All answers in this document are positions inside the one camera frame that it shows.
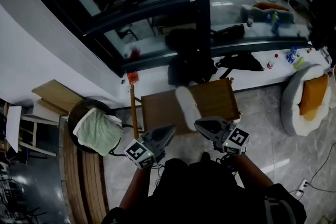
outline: green towel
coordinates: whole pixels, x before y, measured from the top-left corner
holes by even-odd
[[[105,156],[119,142],[123,128],[108,120],[102,111],[93,108],[78,122],[73,134],[79,144]]]

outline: power strip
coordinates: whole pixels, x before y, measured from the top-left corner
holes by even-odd
[[[304,179],[295,195],[300,196],[301,194],[303,194],[303,189],[308,185],[309,185],[308,181]]]

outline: wooden table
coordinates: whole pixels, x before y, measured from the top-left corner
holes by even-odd
[[[228,121],[240,118],[229,79],[189,87],[202,115],[220,116]],[[176,135],[191,133],[175,96],[175,90],[141,97],[144,129],[176,125]]]

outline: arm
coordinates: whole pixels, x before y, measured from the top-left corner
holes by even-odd
[[[136,169],[132,182],[121,200],[120,208],[128,210],[148,197],[151,167]]]
[[[272,180],[245,153],[232,156],[232,160],[246,189],[264,190],[273,185]]]

